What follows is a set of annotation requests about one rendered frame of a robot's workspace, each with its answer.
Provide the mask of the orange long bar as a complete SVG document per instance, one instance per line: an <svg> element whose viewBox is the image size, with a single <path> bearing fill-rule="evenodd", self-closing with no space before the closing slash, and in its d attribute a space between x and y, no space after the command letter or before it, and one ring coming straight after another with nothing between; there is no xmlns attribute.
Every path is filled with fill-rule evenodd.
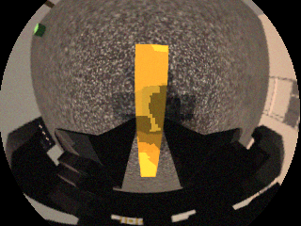
<svg viewBox="0 0 301 226"><path fill-rule="evenodd" d="M135 46L136 134L140 176L153 177L157 172L166 112L168 46Z"/></svg>

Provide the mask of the green block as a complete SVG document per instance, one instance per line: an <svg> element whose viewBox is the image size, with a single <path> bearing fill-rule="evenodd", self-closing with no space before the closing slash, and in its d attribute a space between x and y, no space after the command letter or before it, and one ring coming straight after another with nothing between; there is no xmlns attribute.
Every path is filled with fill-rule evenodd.
<svg viewBox="0 0 301 226"><path fill-rule="evenodd" d="M39 35L39 37L41 37L41 35L44 34L45 27L44 24L38 23L37 27L34 29L34 35Z"/></svg>

